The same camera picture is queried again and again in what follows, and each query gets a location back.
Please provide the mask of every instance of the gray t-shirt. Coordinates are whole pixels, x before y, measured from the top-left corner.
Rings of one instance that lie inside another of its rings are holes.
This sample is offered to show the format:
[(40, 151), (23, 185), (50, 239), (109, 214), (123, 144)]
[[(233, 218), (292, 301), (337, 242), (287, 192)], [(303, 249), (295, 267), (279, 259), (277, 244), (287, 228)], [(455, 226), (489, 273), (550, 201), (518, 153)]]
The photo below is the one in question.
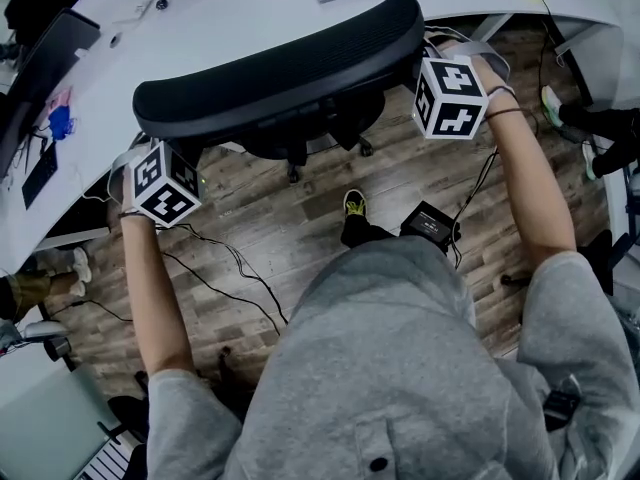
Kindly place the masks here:
[[(638, 427), (622, 328), (589, 264), (562, 253), (529, 288), (517, 361), (474, 329), (468, 288), (419, 237), (347, 252), (312, 283), (244, 426), (187, 372), (150, 381), (151, 480), (606, 478)], [(578, 386), (548, 433), (550, 390)]]

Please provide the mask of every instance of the black button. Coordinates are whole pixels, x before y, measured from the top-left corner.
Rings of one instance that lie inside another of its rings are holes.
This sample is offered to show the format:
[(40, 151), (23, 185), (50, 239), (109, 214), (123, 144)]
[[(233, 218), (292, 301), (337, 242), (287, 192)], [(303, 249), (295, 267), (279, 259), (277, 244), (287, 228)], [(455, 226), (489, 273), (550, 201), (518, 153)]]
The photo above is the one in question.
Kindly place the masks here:
[(384, 468), (386, 468), (387, 464), (389, 464), (389, 461), (387, 459), (385, 459), (384, 457), (378, 457), (377, 459), (371, 461), (371, 464), (369, 464), (369, 469), (371, 469), (371, 471), (373, 471), (374, 473), (377, 473), (378, 471), (382, 471)]

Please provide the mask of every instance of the black and white pattern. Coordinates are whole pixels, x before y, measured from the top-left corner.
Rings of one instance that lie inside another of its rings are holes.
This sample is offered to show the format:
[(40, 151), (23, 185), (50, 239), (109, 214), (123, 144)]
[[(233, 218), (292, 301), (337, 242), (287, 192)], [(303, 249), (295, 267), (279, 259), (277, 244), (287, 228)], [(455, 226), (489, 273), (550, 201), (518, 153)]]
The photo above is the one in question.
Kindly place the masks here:
[(155, 151), (149, 153), (143, 162), (135, 169), (135, 194), (138, 197), (145, 190), (147, 190), (151, 184), (156, 181), (162, 174), (160, 166), (160, 149), (156, 148)]
[(469, 66), (432, 62), (431, 67), (443, 94), (482, 97), (480, 87)]
[(478, 105), (443, 103), (433, 133), (451, 136), (470, 135), (481, 111), (482, 107)]
[(171, 173), (169, 176), (185, 190), (198, 197), (197, 171), (173, 151), (171, 151)]
[(431, 116), (431, 110), (433, 109), (434, 97), (431, 93), (431, 89), (427, 84), (425, 77), (420, 74), (420, 80), (418, 81), (418, 90), (416, 91), (416, 110), (422, 121), (422, 126), (426, 130), (429, 124), (429, 117)]
[(171, 185), (165, 185), (142, 203), (142, 208), (157, 217), (160, 222), (170, 224), (191, 209), (193, 201)]

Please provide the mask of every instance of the cube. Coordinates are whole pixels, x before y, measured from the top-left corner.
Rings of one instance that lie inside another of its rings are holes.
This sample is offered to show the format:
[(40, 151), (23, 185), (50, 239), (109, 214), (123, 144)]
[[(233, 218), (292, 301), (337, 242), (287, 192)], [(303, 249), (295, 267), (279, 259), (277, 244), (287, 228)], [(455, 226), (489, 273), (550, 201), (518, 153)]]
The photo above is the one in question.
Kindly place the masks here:
[(133, 206), (162, 226), (173, 226), (202, 204), (204, 180), (166, 142), (133, 161), (131, 171)]
[(471, 59), (422, 59), (412, 117), (425, 139), (472, 139), (489, 99)]

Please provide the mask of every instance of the black shoe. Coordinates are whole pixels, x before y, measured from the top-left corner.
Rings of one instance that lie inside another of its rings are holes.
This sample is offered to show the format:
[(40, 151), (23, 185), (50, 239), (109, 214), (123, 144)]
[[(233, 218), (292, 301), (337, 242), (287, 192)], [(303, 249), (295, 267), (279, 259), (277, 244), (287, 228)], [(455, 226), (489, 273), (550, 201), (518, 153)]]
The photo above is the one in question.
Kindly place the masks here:
[(342, 204), (344, 206), (345, 219), (349, 215), (367, 216), (367, 200), (364, 195), (362, 195), (362, 192), (355, 188), (352, 188), (345, 194)]

